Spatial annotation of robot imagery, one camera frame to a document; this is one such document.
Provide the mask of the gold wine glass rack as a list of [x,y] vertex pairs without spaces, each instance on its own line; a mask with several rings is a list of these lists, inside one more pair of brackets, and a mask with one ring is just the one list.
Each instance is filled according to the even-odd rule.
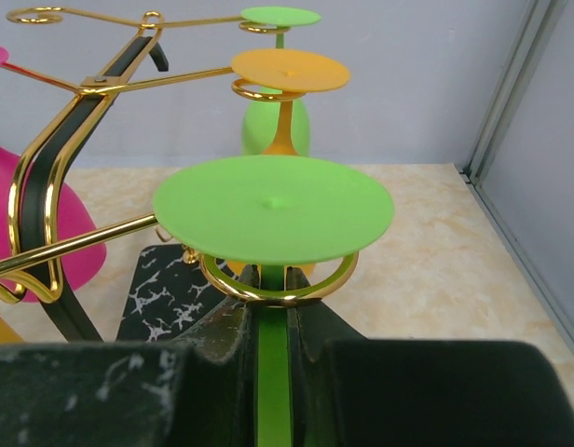
[[[0,46],[14,61],[55,75],[81,75],[104,64],[129,39],[99,34],[92,25],[18,26],[14,7],[0,1]],[[13,152],[68,101],[53,88],[0,70],[0,143]],[[164,173],[238,148],[241,100],[220,76],[187,87],[134,93],[119,101],[85,144],[68,172],[67,196],[90,217],[84,231],[149,209]],[[176,244],[158,244],[153,231],[96,246],[100,257],[75,295],[106,340],[170,340],[217,305],[219,292]]]

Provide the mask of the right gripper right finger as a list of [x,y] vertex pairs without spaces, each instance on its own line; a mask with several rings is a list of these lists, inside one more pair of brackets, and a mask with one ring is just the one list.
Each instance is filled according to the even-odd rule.
[[551,362],[511,340],[370,339],[326,304],[290,312],[300,446],[574,446]]

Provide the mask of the green wine glass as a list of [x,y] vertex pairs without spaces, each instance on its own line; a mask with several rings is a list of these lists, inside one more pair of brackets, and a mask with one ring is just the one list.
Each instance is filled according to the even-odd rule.
[[286,307],[307,299],[284,289],[288,266],[357,253],[389,228],[394,203],[374,178],[302,156],[237,156],[182,169],[153,197],[158,223],[213,259],[256,264],[272,305],[256,313],[256,444],[294,442]]
[[[321,20],[317,12],[299,7],[258,6],[242,9],[244,22],[240,29],[252,34],[272,34],[275,48],[285,48],[285,35],[293,27],[313,25]],[[251,101],[241,124],[241,152],[246,156],[261,155],[275,140],[280,123],[279,102]],[[309,154],[310,123],[301,99],[293,102],[291,141],[301,156]]]

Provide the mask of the pink wine glass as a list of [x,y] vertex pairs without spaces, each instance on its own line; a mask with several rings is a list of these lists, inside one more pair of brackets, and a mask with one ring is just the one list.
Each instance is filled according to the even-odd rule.
[[[0,260],[12,254],[9,247],[7,213],[9,190],[19,161],[18,155],[0,146]],[[44,194],[31,193],[31,196],[23,201],[23,205],[27,209],[22,210],[20,216],[27,218],[29,222],[20,225],[20,242],[26,243],[29,248],[45,245]],[[66,183],[59,194],[56,229],[58,239],[76,237],[96,229],[87,208]],[[105,258],[106,247],[103,244],[64,255],[61,266],[72,289],[77,290],[94,278],[102,268]]]

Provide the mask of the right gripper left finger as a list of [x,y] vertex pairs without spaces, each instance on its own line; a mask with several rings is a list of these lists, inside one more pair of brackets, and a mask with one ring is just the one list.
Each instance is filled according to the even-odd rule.
[[249,446],[251,313],[166,342],[0,345],[0,446]]

